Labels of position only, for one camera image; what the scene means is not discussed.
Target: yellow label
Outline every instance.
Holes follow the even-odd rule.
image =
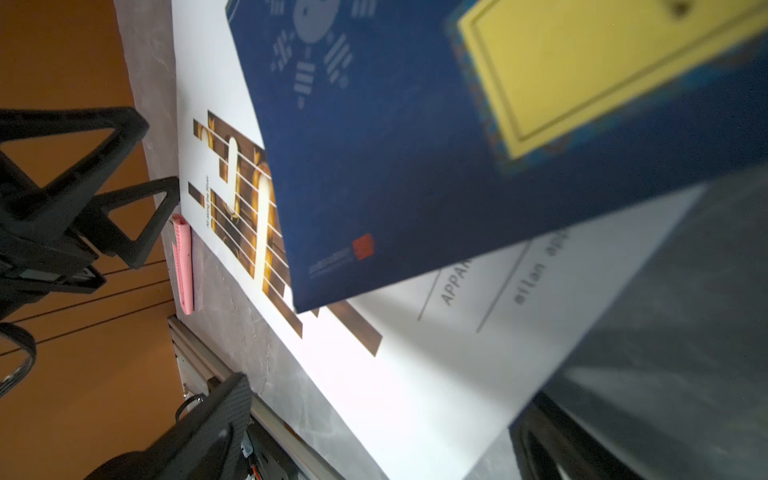
[[[766,0],[480,0],[458,22],[518,158],[768,27]]]

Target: decorative blue border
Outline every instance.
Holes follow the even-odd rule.
[[[464,36],[458,29],[459,19],[479,0],[463,0],[445,20],[445,32],[451,42],[454,55],[462,70],[462,77],[469,88],[472,101],[478,112],[480,123],[491,146],[499,171],[505,177],[519,174],[529,168],[543,164],[578,145],[609,131],[646,111],[685,94],[701,88],[712,81],[738,70],[751,61],[768,56],[768,33],[764,32],[747,40],[665,84],[656,87],[641,96],[616,107],[608,113],[561,135],[526,155],[512,160],[502,133],[498,128],[491,106],[485,96],[472,56],[467,51]]]

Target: blue book cover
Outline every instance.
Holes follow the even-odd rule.
[[[763,161],[766,2],[646,3],[232,0],[296,309]]]

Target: marble surface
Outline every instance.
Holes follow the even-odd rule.
[[[115,0],[115,8],[134,100],[151,126],[144,138],[150,177],[175,175],[170,0]],[[768,322],[767,206],[768,167],[715,182],[545,387],[648,478],[758,478],[752,474],[768,470],[760,454],[768,451],[768,362],[760,348],[768,329],[758,323]],[[169,266],[171,235],[167,227]],[[193,271],[196,311],[185,316],[177,305],[179,318],[245,372],[253,391],[342,476],[385,478],[195,236]],[[173,272],[171,279],[178,299]],[[675,402],[682,410],[668,408]],[[468,478],[519,478],[506,431]]]

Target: pink object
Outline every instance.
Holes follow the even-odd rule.
[[[180,214],[172,216],[176,241],[174,242],[174,262],[176,263],[176,280],[179,285],[181,309],[186,315],[194,311],[192,296],[192,229],[190,224]]]

